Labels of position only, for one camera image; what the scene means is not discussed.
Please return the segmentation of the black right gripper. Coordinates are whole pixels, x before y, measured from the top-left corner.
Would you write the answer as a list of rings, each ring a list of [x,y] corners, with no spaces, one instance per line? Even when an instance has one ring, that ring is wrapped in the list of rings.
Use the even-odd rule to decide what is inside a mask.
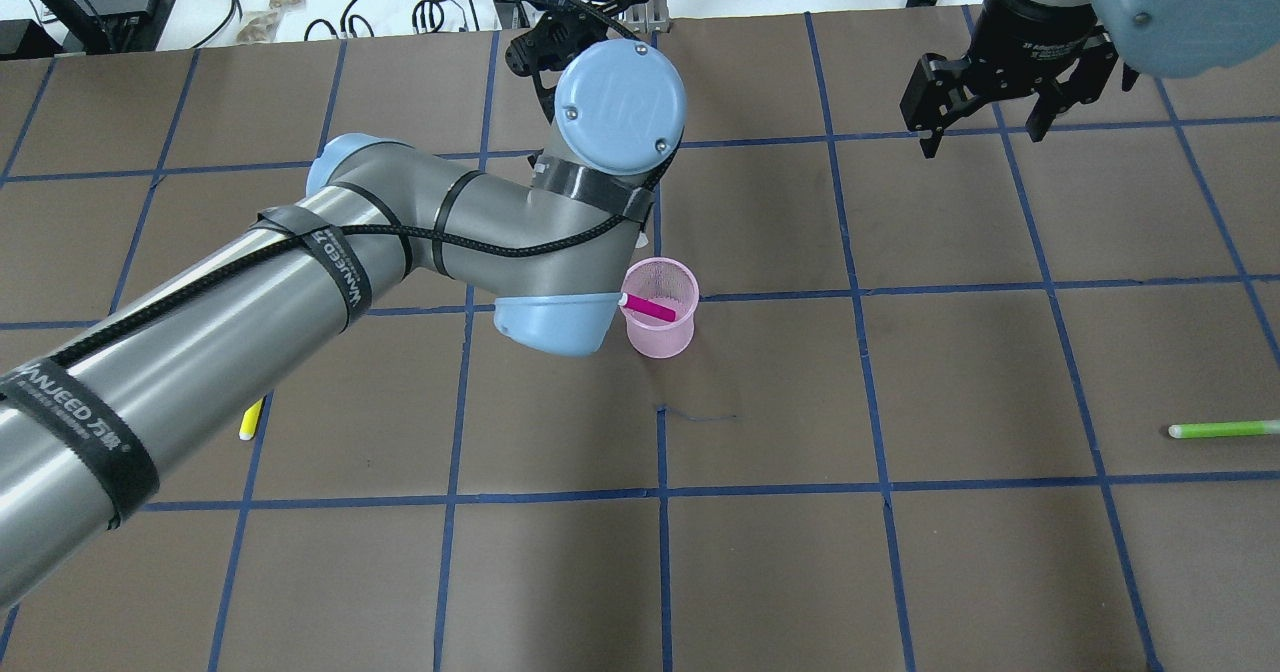
[[[925,160],[937,156],[946,131],[988,104],[1033,99],[1025,122],[1033,143],[1079,104],[1101,97],[1120,54],[1092,12],[1015,12],[987,3],[969,47],[950,60],[925,52],[899,104]]]

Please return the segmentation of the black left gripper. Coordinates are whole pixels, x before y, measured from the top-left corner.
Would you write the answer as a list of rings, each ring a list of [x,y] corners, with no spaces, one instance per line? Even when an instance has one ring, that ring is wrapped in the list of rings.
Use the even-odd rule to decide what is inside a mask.
[[[618,38],[639,38],[599,6],[544,12],[531,29],[512,40],[506,49],[506,65],[518,78],[532,79],[540,111],[552,119],[556,88],[543,84],[543,72],[567,70],[589,47],[608,40],[609,31],[616,31]]]

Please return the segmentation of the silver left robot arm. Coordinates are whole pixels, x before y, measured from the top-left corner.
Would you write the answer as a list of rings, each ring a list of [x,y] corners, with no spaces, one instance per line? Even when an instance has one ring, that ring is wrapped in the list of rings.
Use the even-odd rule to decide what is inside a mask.
[[[412,273],[494,294],[495,329],[596,352],[687,93],[654,44],[567,61],[529,184],[398,140],[340,134],[296,204],[46,356],[3,376],[3,605],[122,526],[218,429]]]

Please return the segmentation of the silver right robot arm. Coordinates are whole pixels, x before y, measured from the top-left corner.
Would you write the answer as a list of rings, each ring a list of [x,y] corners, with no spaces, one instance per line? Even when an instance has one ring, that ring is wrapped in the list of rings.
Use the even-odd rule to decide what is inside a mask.
[[[1277,35],[1277,0],[983,0],[963,56],[923,54],[899,108],[925,157],[955,122],[1018,99],[1033,99],[1025,131],[1041,142],[1114,72],[1123,90],[1142,76],[1196,78],[1260,56]]]

